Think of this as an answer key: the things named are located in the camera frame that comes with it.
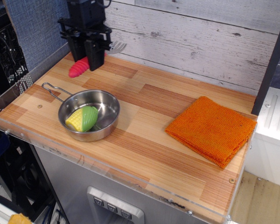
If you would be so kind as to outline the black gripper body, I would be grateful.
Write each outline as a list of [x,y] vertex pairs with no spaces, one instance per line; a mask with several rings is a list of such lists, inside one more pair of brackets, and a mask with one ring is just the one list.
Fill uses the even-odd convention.
[[101,49],[110,50],[112,30],[104,22],[105,9],[110,6],[102,0],[68,0],[69,18],[60,18],[61,37],[72,40],[95,41]]

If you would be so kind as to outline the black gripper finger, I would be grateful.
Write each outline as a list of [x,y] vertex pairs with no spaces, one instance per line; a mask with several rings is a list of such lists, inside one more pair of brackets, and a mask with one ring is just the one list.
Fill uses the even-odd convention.
[[90,71],[95,71],[104,64],[105,50],[101,48],[99,43],[92,40],[85,41],[84,46],[90,66]]
[[71,37],[68,37],[67,41],[68,41],[70,51],[73,55],[75,62],[86,57],[86,52],[85,52],[83,41],[81,41],[77,38],[71,38]]

